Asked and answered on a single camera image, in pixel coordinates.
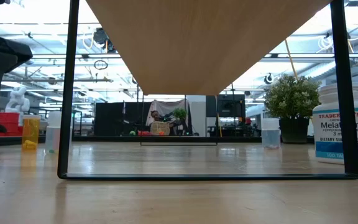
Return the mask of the small orange pill bottle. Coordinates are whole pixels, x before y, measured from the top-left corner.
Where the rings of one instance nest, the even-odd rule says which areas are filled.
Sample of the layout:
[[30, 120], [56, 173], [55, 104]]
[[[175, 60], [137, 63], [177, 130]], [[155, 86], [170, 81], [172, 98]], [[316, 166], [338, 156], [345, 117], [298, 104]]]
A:
[[23, 116], [22, 150], [36, 151], [39, 143], [40, 116], [26, 114]]

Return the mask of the clear pill bottle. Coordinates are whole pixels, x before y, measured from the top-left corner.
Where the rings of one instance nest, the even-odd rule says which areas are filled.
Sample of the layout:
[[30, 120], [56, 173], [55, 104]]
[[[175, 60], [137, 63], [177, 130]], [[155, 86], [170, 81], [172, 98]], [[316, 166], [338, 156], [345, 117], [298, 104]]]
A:
[[266, 149], [279, 149], [281, 145], [278, 118], [264, 118], [261, 130], [262, 146]]
[[62, 114], [60, 111], [49, 112], [45, 136], [46, 153], [55, 153], [59, 149], [61, 118]]

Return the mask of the white melatonin bottle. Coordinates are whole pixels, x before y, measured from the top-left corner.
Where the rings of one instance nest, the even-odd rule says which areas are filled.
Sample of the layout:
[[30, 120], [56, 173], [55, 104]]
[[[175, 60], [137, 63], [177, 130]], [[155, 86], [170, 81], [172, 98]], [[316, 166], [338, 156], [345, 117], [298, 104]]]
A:
[[[358, 82], [352, 84], [358, 142]], [[313, 109], [315, 157], [320, 162], [343, 164], [342, 132], [337, 85], [319, 88], [320, 105]]]

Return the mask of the wooden shelf black metal legs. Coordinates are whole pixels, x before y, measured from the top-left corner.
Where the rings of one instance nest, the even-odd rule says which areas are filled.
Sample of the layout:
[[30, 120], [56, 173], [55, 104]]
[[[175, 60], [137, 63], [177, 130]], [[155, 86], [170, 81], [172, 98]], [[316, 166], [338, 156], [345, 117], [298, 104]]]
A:
[[63, 180], [358, 179], [344, 0], [86, 0], [146, 94], [217, 95], [325, 6], [331, 8], [342, 174], [71, 174], [70, 116], [80, 0], [70, 0], [57, 175]]

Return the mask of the white robot statue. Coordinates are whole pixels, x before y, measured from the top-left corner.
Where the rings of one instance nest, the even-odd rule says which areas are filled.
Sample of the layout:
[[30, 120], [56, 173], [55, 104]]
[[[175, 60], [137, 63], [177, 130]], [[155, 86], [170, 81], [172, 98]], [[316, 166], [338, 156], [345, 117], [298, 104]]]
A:
[[23, 125], [24, 113], [30, 109], [30, 101], [25, 97], [26, 87], [15, 87], [9, 95], [9, 101], [5, 107], [6, 113], [18, 113], [19, 125]]

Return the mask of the red box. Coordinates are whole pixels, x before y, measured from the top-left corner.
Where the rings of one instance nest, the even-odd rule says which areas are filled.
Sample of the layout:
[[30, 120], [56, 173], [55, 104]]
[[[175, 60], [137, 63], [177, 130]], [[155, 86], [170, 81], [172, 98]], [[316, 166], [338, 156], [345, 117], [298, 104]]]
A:
[[23, 127], [19, 125], [18, 113], [0, 112], [0, 137], [22, 136]]

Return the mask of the black partition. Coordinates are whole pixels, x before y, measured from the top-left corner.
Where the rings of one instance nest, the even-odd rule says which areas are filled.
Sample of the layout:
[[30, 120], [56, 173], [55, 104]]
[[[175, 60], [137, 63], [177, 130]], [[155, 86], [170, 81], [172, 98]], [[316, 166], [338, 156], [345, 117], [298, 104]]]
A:
[[95, 136], [130, 136], [146, 128], [151, 103], [120, 102], [96, 103], [94, 116]]

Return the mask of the black ceiling device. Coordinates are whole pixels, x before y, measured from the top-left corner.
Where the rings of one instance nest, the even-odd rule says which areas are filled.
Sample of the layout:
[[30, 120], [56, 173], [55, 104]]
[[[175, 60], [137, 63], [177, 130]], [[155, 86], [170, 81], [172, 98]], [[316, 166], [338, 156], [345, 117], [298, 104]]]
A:
[[97, 44], [102, 50], [108, 53], [116, 53], [114, 44], [105, 33], [104, 29], [99, 27], [93, 33], [93, 42]]

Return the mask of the person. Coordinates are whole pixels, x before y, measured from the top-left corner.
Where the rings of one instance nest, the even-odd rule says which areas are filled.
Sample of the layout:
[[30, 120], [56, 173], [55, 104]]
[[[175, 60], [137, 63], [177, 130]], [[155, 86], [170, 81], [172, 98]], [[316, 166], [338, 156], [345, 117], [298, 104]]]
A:
[[154, 119], [154, 121], [158, 121], [158, 122], [164, 122], [165, 121], [165, 117], [162, 116], [157, 110], [151, 111], [150, 115]]

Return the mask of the wicker basket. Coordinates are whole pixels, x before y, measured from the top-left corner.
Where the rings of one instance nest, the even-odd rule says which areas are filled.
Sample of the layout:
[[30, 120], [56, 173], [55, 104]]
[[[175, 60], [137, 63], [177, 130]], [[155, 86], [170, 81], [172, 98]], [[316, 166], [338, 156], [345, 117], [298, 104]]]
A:
[[153, 136], [168, 136], [170, 134], [170, 125], [166, 122], [154, 121], [150, 125], [150, 132]]

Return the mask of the small green background plant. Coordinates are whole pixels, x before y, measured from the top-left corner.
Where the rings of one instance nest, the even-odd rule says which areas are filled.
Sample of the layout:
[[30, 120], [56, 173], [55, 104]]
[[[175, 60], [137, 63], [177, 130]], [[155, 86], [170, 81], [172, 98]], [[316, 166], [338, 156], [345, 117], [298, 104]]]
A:
[[187, 118], [187, 111], [186, 109], [183, 108], [175, 108], [173, 110], [173, 116], [175, 117], [175, 119], [177, 120], [186, 120]]

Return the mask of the white pillar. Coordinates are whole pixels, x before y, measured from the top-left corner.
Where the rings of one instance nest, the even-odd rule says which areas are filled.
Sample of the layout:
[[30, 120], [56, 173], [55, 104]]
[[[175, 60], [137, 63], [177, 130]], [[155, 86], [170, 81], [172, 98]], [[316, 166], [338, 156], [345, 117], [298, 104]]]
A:
[[194, 132], [200, 137], [206, 136], [206, 97], [201, 95], [187, 95], [189, 101], [191, 122]]

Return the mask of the black monitor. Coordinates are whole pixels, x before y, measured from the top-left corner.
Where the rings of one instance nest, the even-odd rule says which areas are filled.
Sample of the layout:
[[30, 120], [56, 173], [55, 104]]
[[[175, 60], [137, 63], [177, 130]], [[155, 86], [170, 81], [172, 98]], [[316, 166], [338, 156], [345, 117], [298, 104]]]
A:
[[244, 117], [246, 113], [244, 95], [206, 96], [206, 116], [220, 118]]

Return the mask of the potted green plant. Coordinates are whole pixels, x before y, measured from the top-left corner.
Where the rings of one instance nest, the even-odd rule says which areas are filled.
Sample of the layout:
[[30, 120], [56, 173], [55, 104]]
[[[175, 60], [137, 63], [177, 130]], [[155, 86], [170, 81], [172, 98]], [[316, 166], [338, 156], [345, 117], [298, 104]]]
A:
[[284, 143], [307, 143], [312, 111], [319, 105], [319, 85], [312, 78], [284, 75], [265, 89], [265, 108], [271, 117], [279, 119]]

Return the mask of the black aluminium table frame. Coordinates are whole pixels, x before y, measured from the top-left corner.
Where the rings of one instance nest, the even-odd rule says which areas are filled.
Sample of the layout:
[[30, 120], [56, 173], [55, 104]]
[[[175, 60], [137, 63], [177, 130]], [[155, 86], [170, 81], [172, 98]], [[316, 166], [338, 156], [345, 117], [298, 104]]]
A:
[[[196, 137], [196, 136], [73, 136], [70, 142], [156, 142], [156, 143], [261, 143], [261, 137]], [[21, 137], [0, 137], [0, 146], [19, 145]]]

